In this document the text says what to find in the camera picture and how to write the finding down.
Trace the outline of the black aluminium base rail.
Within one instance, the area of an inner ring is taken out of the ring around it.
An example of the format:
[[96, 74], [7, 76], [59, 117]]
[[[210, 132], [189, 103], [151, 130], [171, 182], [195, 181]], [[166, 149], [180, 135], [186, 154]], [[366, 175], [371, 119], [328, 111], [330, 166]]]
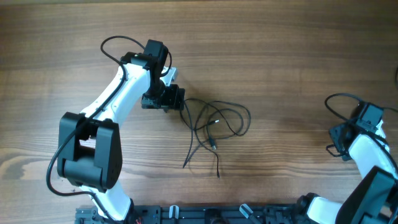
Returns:
[[211, 223], [312, 223], [296, 213], [294, 204], [271, 204], [263, 207], [242, 204], [239, 207], [170, 207], [134, 206], [123, 223], [133, 224], [211, 224]]

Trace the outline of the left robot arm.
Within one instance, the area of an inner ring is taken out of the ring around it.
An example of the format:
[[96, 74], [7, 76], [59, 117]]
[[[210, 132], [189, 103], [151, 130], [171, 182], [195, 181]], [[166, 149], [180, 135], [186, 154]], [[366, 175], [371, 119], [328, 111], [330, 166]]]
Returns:
[[185, 90], [174, 83], [177, 69], [165, 62], [172, 56], [159, 41], [148, 40], [141, 53], [117, 60], [118, 72], [100, 96], [80, 113], [65, 113], [59, 125], [58, 149], [46, 174], [47, 187], [55, 167], [60, 177], [89, 195], [94, 207], [76, 210], [75, 223], [143, 223], [145, 213], [119, 182], [123, 164], [120, 126], [137, 100], [144, 109], [184, 108]]

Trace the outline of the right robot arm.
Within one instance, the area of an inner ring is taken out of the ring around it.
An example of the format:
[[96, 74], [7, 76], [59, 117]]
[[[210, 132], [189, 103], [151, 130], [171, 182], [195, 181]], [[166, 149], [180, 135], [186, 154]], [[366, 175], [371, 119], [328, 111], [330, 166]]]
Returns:
[[303, 195], [294, 215], [309, 223], [397, 223], [397, 163], [382, 130], [383, 108], [361, 101], [345, 123], [330, 129], [337, 156], [354, 160], [362, 177], [343, 203]]

